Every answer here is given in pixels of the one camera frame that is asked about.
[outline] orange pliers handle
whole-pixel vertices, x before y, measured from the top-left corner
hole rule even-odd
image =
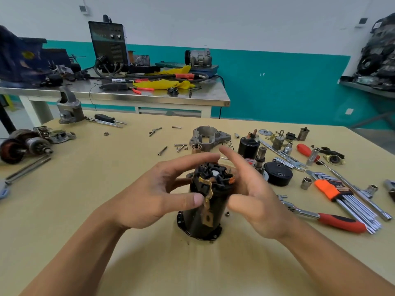
[[[153,88],[143,88],[143,87],[137,87],[137,88],[132,87],[131,90],[135,94],[141,94],[141,91],[139,91],[139,90],[154,91],[155,89],[153,89]]]
[[[188,80],[193,80],[195,78],[194,74],[175,74],[176,78],[179,79],[188,79]]]
[[[144,82],[144,81],[149,81],[149,79],[148,78],[146,78],[146,79],[135,79],[134,81],[136,83],[140,83],[140,82]]]

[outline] red handle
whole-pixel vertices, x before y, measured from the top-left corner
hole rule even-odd
[[[296,149],[298,150],[299,153],[305,155],[306,157],[309,157],[311,155],[311,149],[303,143],[299,143],[296,146]],[[317,162],[317,160],[319,160],[319,156],[316,157],[314,162]]]
[[[132,91],[133,91],[135,94],[141,94],[140,91],[138,91],[138,90],[136,90],[136,89],[134,89],[134,88],[132,88]]]
[[[137,87],[135,89],[137,89],[137,90],[146,90],[146,91],[154,91],[155,90],[154,88],[144,88],[144,87]]]
[[[343,216],[319,213],[318,221],[357,234],[366,232],[366,226],[362,222]]]

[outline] shelf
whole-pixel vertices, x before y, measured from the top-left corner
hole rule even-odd
[[[352,87],[352,88],[359,89],[359,90],[363,90],[363,91],[369,92],[371,94],[377,94],[377,95],[381,95],[381,96],[389,98],[389,99],[395,99],[395,92],[392,92],[392,91],[378,90],[375,88],[371,88],[370,86],[358,84],[358,83],[354,83],[354,82],[340,81],[339,83],[341,85]]]

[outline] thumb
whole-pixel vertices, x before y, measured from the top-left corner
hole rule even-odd
[[[203,204],[204,197],[200,193],[167,194],[164,202],[164,213],[194,209]]]
[[[229,197],[228,208],[251,219],[260,219],[263,210],[263,202],[252,196],[232,194]]]

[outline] metal shaft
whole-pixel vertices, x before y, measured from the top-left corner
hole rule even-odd
[[[110,125],[110,126],[112,126],[112,127],[122,128],[122,126],[117,125],[117,124],[114,124],[114,123],[112,123],[112,122],[106,122],[106,121],[98,120],[98,119],[91,118],[91,117],[86,117],[86,119],[89,120],[89,121],[94,121],[94,122],[96,122],[96,123],[98,123],[98,124]]]
[[[318,154],[319,154],[319,148],[314,148],[311,151],[310,157],[307,159],[306,165],[313,166],[313,163],[314,163],[315,159],[317,158]]]
[[[166,149],[167,149],[167,146],[165,146],[165,147],[158,153],[158,156],[162,155],[163,152],[164,152]]]
[[[346,184],[346,186],[348,188],[350,188],[356,195],[359,196],[359,198],[361,198],[363,201],[367,202],[368,204],[370,204],[380,215],[380,217],[383,220],[389,221],[392,219],[392,216],[386,212],[384,212],[378,205],[376,205],[373,201],[371,201],[368,197],[366,197],[366,195],[364,195],[363,193],[361,193],[358,189],[355,188],[355,186],[353,184],[351,184],[349,181],[347,181],[345,178],[343,178],[340,174],[338,174],[336,171],[334,171],[332,168],[328,167],[328,165],[326,165],[325,163],[323,163],[322,161],[320,161],[326,168],[328,168],[335,176],[338,177],[338,179],[340,179],[344,184]]]
[[[20,177],[32,172],[34,169],[40,167],[41,165],[47,163],[51,159],[50,156],[44,155],[43,157],[39,158],[37,161],[34,161],[32,164],[23,167],[22,169],[18,170],[17,172],[13,173],[12,175],[8,176],[5,180],[7,185],[11,185],[15,180],[19,179]]]
[[[122,122],[122,121],[116,121],[116,120],[114,120],[114,122],[116,122],[117,124],[123,124],[123,125],[127,125],[127,123],[126,123],[126,122]]]

